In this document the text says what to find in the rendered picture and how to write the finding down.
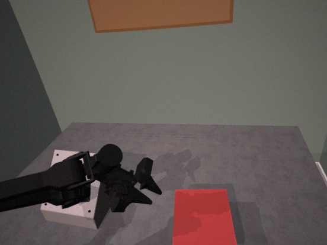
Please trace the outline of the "red lid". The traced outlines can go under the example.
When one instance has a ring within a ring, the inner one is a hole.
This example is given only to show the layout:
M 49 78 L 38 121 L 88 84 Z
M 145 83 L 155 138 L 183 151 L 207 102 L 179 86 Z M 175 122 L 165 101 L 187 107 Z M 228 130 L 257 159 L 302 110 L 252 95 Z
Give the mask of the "red lid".
M 172 245 L 237 245 L 226 189 L 175 190 Z

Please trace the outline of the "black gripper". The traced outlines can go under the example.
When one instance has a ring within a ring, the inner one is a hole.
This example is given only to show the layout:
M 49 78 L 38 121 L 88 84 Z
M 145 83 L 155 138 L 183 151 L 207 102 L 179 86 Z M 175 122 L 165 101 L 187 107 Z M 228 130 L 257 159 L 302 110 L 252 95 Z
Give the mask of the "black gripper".
M 134 171 L 130 170 L 129 172 L 123 168 L 121 168 L 121 164 L 116 166 L 109 174 L 107 179 L 103 184 L 105 184 L 105 189 L 109 189 L 109 183 L 114 180 L 122 180 L 130 183 L 129 185 L 129 197 L 130 204 L 131 203 L 140 203 L 140 204 L 152 204 L 152 200 L 149 199 L 146 195 L 141 193 L 134 186 L 137 182 L 141 183 L 140 190 L 147 189 L 151 192 L 154 192 L 158 195 L 162 195 L 162 191 L 159 189 L 159 186 L 151 177 L 153 160 L 145 157 L 141 160 L 141 162 L 137 165 L 136 173 L 134 175 Z

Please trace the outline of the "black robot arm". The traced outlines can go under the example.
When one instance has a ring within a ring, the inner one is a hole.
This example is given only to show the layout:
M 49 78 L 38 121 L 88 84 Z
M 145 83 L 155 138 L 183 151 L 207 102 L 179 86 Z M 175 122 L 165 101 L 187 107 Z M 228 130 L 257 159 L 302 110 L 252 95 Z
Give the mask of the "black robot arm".
M 2 181 L 0 212 L 47 202 L 61 205 L 62 209 L 89 202 L 91 183 L 95 180 L 104 183 L 122 159 L 123 152 L 118 146 L 106 144 L 93 156 L 89 151 L 80 151 L 43 172 Z M 105 194 L 109 195 L 111 212 L 125 212 L 130 204 L 130 183 L 114 180 L 109 185 L 112 187 Z

